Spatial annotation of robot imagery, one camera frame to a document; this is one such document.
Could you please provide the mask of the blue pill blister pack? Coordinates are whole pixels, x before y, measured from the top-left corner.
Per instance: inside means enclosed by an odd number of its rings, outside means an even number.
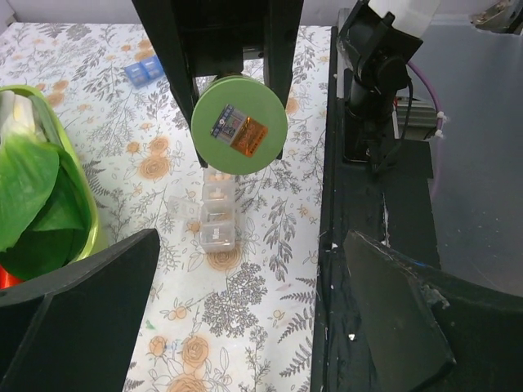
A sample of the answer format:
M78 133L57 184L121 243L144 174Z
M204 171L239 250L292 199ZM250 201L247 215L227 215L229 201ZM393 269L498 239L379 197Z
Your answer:
M140 88L161 78L164 75L163 67L157 56L151 56L133 65L124 68L130 83Z

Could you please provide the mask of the red chili peppers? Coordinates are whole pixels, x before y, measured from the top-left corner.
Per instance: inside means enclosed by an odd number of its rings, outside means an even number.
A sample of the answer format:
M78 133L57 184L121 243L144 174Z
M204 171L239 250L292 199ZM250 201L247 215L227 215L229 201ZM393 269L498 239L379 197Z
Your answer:
M6 289L22 283L22 280L9 274L2 266L0 266L0 288Z

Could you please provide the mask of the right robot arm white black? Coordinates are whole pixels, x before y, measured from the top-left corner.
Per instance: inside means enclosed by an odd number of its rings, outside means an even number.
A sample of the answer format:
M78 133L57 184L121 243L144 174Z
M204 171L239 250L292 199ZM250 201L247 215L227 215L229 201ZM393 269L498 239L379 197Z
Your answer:
M396 93L412 86L409 60L436 1L358 1L335 50L352 70L344 155L382 172L396 160ZM279 159L288 134L300 1L136 1L199 163L233 175Z

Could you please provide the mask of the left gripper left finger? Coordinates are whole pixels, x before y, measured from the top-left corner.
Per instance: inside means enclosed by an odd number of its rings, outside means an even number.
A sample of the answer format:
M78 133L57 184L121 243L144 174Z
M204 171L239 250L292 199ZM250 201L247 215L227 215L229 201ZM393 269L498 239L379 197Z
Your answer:
M120 391L156 272L156 229L1 291L3 391Z

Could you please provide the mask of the green pill bottle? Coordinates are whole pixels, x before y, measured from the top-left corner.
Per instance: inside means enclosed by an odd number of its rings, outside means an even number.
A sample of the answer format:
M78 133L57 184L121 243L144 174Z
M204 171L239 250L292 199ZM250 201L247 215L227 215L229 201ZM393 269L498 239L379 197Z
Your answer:
M269 87L234 75L219 78L204 90L190 130L207 165L248 175L269 166L283 152L288 121L282 102Z

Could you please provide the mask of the clear weekly pill organizer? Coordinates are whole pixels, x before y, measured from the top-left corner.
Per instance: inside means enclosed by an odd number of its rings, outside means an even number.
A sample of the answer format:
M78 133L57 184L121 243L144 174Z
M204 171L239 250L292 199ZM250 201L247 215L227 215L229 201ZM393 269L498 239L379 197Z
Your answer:
M235 248L235 177L208 167L203 170L200 203L172 196L171 218L199 224L198 242L205 253L229 252Z

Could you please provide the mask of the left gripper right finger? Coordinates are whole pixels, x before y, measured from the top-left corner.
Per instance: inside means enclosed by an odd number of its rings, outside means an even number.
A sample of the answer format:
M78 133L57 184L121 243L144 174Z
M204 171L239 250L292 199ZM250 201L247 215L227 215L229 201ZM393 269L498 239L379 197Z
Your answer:
M344 251L383 391L520 391L522 299L351 230Z

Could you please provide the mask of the floral patterned table mat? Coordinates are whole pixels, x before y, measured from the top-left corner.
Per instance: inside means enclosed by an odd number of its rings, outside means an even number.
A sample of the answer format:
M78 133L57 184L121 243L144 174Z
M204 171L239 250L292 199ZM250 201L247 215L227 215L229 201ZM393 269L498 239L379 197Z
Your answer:
M83 166L109 244L159 235L121 391L308 391L319 260L331 33L302 27L280 160L246 176L204 169L138 24L15 23L1 83L34 87Z

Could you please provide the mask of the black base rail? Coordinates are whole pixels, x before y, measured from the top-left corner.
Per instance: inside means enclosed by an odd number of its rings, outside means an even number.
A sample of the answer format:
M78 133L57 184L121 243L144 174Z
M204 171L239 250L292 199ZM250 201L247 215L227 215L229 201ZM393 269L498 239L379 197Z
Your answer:
M431 148L407 140L381 176L347 163L347 71L330 55L311 390L427 390L453 365L422 280L440 268Z

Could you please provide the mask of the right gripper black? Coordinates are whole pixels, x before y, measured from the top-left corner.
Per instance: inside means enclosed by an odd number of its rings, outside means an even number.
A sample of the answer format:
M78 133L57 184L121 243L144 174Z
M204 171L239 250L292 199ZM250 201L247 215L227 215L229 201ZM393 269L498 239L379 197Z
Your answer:
M264 82L286 108L303 0L134 1L188 124L199 99L197 79L239 74L264 59Z

